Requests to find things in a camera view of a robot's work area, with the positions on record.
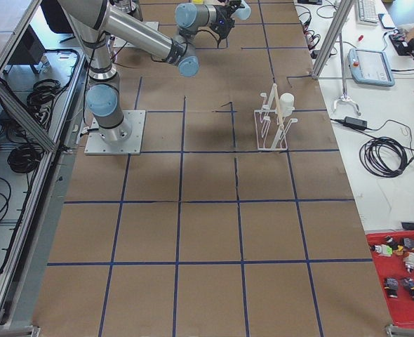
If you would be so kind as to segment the blue teach pendant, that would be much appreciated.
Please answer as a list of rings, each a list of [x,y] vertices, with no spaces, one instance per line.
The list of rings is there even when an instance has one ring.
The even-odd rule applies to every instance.
[[[351,48],[348,53],[349,69],[358,84],[393,87],[392,69],[384,51]]]

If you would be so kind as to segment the aluminium frame post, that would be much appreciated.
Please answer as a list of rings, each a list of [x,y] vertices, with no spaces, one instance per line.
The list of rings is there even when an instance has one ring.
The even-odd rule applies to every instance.
[[[335,12],[333,20],[328,28],[326,36],[323,38],[323,43],[319,51],[319,55],[312,68],[311,76],[313,79],[318,79],[322,73],[323,68],[329,59],[330,52],[335,44],[335,41],[341,33],[349,12],[354,5],[353,0],[342,0],[338,9]]]

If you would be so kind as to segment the white plastic cup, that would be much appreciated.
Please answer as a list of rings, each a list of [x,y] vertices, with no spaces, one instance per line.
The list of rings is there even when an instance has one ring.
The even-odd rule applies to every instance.
[[[283,93],[279,98],[280,111],[282,117],[290,116],[294,111],[295,97],[291,93]]]

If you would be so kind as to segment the black power adapter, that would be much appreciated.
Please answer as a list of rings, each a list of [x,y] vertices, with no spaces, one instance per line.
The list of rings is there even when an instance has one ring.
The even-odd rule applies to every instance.
[[[345,117],[343,120],[343,125],[355,130],[366,130],[367,127],[367,121],[363,119],[357,119],[354,117]]]

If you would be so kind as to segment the smartphone on table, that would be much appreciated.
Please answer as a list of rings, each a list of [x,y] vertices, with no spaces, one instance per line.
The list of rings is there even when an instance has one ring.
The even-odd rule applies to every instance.
[[[395,29],[396,25],[394,24],[390,14],[388,13],[379,13],[378,18],[384,29]]]

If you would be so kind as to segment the light blue plastic cup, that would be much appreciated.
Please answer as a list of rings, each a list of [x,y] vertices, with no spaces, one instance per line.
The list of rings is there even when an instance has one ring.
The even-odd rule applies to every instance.
[[[251,8],[246,3],[245,0],[241,0],[240,6],[235,10],[235,12],[232,14],[233,18],[238,18],[240,20],[247,20],[251,16]]]

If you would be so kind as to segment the white keyboard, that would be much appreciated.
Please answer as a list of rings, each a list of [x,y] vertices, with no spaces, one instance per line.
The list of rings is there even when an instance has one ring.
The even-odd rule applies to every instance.
[[[376,13],[374,0],[355,1],[356,22],[361,25],[378,25],[378,15]]]

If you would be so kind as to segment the red parts tray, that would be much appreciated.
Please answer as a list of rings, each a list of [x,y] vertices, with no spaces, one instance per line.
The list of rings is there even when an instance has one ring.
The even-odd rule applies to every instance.
[[[366,237],[394,324],[414,329],[414,230]]]

